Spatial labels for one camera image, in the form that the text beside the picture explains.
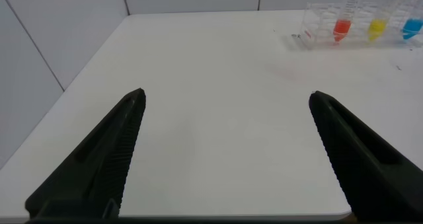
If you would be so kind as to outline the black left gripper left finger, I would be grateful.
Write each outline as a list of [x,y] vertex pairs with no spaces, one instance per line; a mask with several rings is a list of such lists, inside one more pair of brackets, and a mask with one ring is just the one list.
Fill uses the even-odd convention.
[[117,218],[145,105],[126,94],[25,201],[30,218]]

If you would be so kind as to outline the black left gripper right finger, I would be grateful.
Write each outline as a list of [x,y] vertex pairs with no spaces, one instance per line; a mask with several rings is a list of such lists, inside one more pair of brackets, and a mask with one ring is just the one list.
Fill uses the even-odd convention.
[[309,109],[357,220],[421,222],[422,170],[334,97],[316,91]]

